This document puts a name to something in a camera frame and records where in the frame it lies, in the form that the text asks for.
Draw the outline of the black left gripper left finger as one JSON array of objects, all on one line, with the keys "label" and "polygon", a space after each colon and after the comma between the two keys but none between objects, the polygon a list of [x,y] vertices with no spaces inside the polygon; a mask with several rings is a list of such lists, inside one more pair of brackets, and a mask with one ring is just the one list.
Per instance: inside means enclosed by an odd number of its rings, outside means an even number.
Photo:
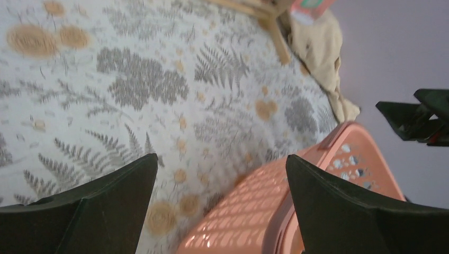
[{"label": "black left gripper left finger", "polygon": [[135,253],[158,171],[145,155],[96,180],[1,208],[1,253]]}]

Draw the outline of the wooden clothes rack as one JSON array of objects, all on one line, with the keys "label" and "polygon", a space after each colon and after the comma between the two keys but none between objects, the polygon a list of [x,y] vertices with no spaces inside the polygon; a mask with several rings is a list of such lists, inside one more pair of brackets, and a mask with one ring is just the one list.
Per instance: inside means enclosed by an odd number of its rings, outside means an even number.
[{"label": "wooden clothes rack", "polygon": [[208,2],[257,18],[261,27],[269,32],[280,63],[287,65],[291,62],[290,52],[285,39],[283,38],[277,19],[290,9],[294,1],[208,0]]}]

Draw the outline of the pink laundry basket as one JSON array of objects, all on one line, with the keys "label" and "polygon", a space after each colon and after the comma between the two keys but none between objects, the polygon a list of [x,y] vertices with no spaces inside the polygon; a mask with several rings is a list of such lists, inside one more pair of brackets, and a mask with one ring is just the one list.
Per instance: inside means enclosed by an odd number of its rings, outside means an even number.
[{"label": "pink laundry basket", "polygon": [[[375,141],[356,122],[338,125],[298,156],[353,184],[405,199]],[[177,252],[301,253],[285,163],[285,158],[274,160],[244,178],[189,232]]]}]

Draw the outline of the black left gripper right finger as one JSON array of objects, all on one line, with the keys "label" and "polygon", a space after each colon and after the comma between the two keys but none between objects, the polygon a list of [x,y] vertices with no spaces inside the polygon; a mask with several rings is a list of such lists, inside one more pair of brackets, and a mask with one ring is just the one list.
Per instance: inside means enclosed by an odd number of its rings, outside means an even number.
[{"label": "black left gripper right finger", "polygon": [[286,174],[306,253],[448,253],[448,210],[390,198],[297,155]]}]

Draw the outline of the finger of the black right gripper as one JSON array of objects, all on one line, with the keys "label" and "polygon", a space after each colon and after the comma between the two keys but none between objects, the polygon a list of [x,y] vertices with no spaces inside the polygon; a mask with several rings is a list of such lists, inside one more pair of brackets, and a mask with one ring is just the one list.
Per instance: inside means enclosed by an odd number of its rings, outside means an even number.
[{"label": "finger of the black right gripper", "polygon": [[447,147],[448,90],[421,88],[414,97],[418,104],[380,101],[376,108],[403,141]]}]

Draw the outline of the pink patterned sock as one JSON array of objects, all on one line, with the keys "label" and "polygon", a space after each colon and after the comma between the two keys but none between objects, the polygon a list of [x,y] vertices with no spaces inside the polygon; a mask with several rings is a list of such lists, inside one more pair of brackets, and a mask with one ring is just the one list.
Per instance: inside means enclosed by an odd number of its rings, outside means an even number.
[{"label": "pink patterned sock", "polygon": [[312,25],[335,0],[296,0],[290,8],[290,15],[299,23]]}]

